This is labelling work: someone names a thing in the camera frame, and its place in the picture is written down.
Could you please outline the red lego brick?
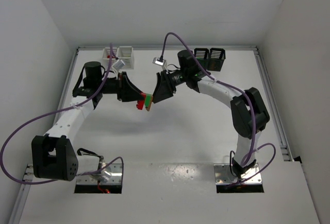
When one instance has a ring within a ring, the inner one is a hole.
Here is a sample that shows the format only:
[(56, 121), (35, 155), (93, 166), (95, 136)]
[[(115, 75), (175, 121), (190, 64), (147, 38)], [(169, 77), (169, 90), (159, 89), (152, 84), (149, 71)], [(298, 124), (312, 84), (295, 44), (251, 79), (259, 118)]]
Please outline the red lego brick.
[(141, 93), (141, 98), (140, 100), (137, 101), (136, 107), (138, 110), (142, 110), (144, 107), (144, 103), (145, 103), (145, 98), (146, 98), (146, 94), (145, 93)]

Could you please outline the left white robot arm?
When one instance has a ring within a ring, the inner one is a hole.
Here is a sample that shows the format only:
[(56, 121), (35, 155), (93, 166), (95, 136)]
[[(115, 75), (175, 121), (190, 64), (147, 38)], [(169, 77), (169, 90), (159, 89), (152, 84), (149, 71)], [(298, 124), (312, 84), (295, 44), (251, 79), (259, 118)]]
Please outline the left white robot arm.
[(100, 62), (84, 64), (70, 105), (45, 135), (37, 135), (31, 142), (35, 177), (72, 181), (76, 176), (100, 173), (102, 156), (91, 152), (81, 154), (73, 147), (79, 129), (105, 94), (115, 94), (122, 102), (144, 99), (142, 91), (129, 80), (126, 72), (112, 78), (105, 75)]

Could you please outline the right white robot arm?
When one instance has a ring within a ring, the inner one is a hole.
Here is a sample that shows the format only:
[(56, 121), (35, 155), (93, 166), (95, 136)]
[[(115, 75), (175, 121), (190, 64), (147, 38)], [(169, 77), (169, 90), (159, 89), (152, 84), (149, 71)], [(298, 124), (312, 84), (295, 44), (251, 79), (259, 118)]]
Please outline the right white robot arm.
[(238, 133), (237, 148), (230, 163), (234, 175), (241, 177), (255, 165), (258, 136), (270, 120), (260, 92), (256, 88), (243, 91), (218, 81), (202, 67), (190, 50), (181, 50), (177, 56), (179, 69), (171, 72), (163, 68), (156, 74), (153, 103), (173, 97), (177, 86), (184, 83), (197, 93), (210, 96), (229, 107), (234, 129)]

